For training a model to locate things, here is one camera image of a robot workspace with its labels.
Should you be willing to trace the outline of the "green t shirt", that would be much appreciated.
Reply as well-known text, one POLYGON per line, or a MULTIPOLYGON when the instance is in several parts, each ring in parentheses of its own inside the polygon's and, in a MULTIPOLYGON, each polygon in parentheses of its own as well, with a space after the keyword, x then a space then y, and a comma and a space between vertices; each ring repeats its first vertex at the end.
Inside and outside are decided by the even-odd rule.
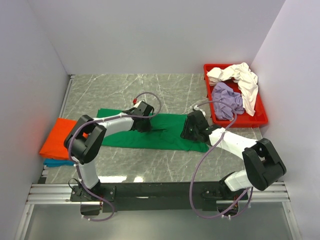
POLYGON ((160 113, 150 119, 151 131, 123 131, 107 136, 102 145, 117 148, 195 151, 205 153, 209 147, 202 142, 181 138, 187 116, 160 113))

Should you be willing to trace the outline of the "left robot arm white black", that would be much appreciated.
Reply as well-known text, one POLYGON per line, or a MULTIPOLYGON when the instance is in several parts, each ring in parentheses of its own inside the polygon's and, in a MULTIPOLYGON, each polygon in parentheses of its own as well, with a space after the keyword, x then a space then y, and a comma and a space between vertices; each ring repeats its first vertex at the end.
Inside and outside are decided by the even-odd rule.
POLYGON ((154 110, 148 103, 139 101, 132 108, 106 118, 91 118, 88 115, 80 117, 63 145, 69 160, 75 164, 78 181, 84 189, 96 195, 101 189, 94 160, 104 138, 128 131, 149 132, 154 110))

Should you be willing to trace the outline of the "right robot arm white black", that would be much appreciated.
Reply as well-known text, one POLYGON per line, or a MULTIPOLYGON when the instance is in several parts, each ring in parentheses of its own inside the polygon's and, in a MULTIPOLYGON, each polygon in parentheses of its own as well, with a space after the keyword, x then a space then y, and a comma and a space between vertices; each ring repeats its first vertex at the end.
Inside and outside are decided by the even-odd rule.
POLYGON ((201 195, 205 198, 227 200, 251 187, 264 191, 287 172, 269 139, 246 138, 219 125, 209 125, 200 110, 187 115, 180 136, 225 150, 244 162, 243 170, 226 175, 213 189, 203 190, 201 195))

